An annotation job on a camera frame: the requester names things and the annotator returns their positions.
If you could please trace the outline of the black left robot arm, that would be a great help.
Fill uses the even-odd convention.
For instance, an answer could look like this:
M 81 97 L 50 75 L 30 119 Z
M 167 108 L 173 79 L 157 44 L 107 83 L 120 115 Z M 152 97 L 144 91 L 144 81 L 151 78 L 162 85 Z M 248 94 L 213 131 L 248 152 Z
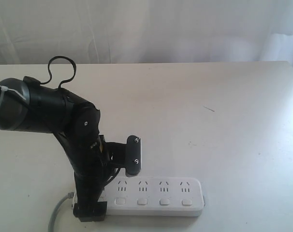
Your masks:
M 114 172 L 100 117 L 93 103 L 68 90 L 43 87 L 28 77 L 0 81 L 0 130 L 54 135 L 74 170 L 73 214 L 82 222 L 104 220 L 107 203 L 99 198 Z

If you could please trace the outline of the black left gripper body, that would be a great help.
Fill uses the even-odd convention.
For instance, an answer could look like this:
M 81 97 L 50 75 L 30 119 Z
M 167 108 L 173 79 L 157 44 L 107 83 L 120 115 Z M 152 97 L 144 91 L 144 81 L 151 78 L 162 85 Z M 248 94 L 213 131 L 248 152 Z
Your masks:
M 63 133 L 58 133 L 58 141 L 74 170 L 77 204 L 96 205 L 105 186 L 117 176 L 117 167 L 113 164 L 117 144 L 106 142 L 103 135 L 86 147 Z

